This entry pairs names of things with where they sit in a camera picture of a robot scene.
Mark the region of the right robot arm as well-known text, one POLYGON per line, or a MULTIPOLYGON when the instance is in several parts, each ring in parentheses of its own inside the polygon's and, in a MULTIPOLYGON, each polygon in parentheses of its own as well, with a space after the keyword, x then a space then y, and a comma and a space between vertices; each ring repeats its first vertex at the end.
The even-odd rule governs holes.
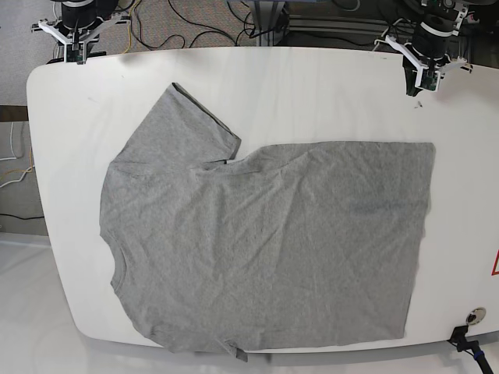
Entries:
POLYGON ((94 52, 103 31, 115 25, 129 25, 130 17, 119 9, 117 1, 53 1, 53 20, 41 19, 31 26, 33 32, 43 31, 55 39, 54 57, 50 63, 65 62, 83 65, 88 58, 104 56, 94 52))

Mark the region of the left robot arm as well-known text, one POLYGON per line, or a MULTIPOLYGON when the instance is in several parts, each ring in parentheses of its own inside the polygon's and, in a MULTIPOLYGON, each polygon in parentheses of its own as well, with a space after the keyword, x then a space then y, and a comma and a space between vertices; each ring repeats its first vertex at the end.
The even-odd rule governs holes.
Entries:
POLYGON ((453 69, 470 70, 465 57, 450 56, 449 41, 457 37, 469 13, 469 4, 459 1, 407 1, 407 17, 388 23, 387 29, 374 41, 374 49, 381 44, 402 54, 405 74, 405 93, 410 97, 422 91, 436 92, 447 72, 453 69), (412 36, 405 42, 398 40, 398 24, 410 23, 412 36))

